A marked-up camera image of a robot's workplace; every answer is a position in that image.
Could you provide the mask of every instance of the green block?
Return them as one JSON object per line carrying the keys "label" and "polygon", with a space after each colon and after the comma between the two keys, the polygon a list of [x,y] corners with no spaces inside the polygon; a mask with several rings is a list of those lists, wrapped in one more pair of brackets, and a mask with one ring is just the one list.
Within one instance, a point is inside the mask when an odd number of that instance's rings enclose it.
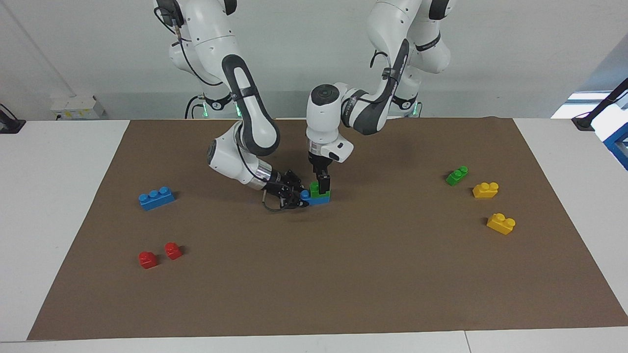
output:
{"label": "green block", "polygon": [[320,190],[320,187],[318,185],[318,182],[312,182],[310,184],[310,197],[311,198],[322,198],[322,197],[331,197],[332,196],[332,191],[329,190],[328,192],[324,193],[323,195],[320,195],[318,193],[318,191]]}
{"label": "green block", "polygon": [[453,171],[453,173],[449,174],[447,179],[445,180],[449,185],[455,186],[460,181],[467,176],[469,173],[469,169],[466,166],[461,166],[460,168]]}

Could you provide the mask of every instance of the red lego brick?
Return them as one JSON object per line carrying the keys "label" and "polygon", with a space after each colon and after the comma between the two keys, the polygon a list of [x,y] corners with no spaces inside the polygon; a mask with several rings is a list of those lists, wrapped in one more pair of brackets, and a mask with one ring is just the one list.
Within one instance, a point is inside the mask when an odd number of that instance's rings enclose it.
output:
{"label": "red lego brick", "polygon": [[175,242],[169,242],[164,248],[166,249],[166,255],[171,260],[176,260],[183,255],[183,253],[181,253],[181,249],[179,249]]}
{"label": "red lego brick", "polygon": [[149,251],[143,251],[139,253],[139,264],[145,269],[155,267],[158,265],[157,256]]}

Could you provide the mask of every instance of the brown table surface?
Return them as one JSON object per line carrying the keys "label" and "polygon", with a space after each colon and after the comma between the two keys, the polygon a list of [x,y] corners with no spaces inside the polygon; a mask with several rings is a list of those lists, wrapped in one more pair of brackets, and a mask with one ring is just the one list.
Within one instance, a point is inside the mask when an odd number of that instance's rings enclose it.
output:
{"label": "brown table surface", "polygon": [[[628,325],[512,120],[343,129],[355,151],[330,167],[332,202],[278,214],[207,166],[232,123],[130,123],[29,339]],[[305,122],[278,124],[265,160],[309,184]],[[473,198],[493,181],[494,199]],[[137,196],[163,185],[176,202],[143,211]],[[494,212],[516,220],[510,235],[486,227]],[[160,265],[141,268],[141,251]]]}

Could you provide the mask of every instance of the blue block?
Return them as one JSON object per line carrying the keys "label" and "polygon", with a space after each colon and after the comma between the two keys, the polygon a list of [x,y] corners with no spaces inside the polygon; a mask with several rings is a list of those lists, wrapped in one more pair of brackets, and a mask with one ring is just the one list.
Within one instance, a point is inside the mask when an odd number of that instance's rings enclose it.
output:
{"label": "blue block", "polygon": [[309,202],[310,206],[314,206],[314,205],[329,204],[330,197],[311,198],[310,192],[308,190],[304,190],[301,192],[301,199],[303,201]]}
{"label": "blue block", "polygon": [[153,190],[146,195],[145,193],[139,196],[139,205],[146,211],[156,209],[159,206],[169,204],[175,200],[175,196],[168,187],[163,187],[157,190]]}
{"label": "blue block", "polygon": [[628,148],[626,147],[625,139],[628,138],[628,123],[624,124],[614,134],[610,135],[604,141],[604,145],[609,151],[617,158],[626,170],[628,170]]}

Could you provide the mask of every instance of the yellow block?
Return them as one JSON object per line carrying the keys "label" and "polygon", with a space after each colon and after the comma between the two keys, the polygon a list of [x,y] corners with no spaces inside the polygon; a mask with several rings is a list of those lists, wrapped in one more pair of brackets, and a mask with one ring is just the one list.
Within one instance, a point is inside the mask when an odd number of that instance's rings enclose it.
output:
{"label": "yellow block", "polygon": [[515,224],[512,218],[507,219],[503,214],[493,214],[489,218],[488,223],[486,223],[486,226],[507,236],[508,233],[512,232],[512,228],[514,228]]}
{"label": "yellow block", "polygon": [[492,198],[497,195],[499,185],[497,183],[481,183],[473,188],[475,198]]}

